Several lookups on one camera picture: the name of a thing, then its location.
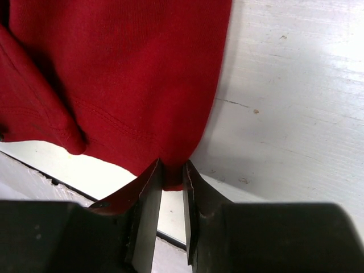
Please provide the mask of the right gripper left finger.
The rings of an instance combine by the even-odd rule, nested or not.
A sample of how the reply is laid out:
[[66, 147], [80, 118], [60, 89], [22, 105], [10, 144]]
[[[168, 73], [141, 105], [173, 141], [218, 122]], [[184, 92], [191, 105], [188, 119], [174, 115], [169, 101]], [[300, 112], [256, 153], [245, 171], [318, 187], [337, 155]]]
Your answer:
[[83, 207], [1, 202], [2, 272], [150, 272], [162, 195], [155, 160], [135, 180]]

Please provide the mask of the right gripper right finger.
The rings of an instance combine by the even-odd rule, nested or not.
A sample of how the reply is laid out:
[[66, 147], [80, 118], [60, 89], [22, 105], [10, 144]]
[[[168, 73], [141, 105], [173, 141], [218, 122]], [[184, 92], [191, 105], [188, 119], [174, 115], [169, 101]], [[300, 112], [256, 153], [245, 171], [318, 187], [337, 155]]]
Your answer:
[[191, 162], [183, 201], [194, 272], [363, 271], [363, 244], [336, 204], [232, 202]]

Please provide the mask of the red t-shirt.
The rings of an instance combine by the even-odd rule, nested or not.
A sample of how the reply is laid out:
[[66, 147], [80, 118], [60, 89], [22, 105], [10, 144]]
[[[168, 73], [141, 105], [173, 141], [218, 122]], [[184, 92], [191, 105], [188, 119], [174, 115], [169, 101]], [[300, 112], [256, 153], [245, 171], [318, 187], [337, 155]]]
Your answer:
[[2, 1], [1, 141], [42, 140], [163, 188], [204, 133], [231, 1]]

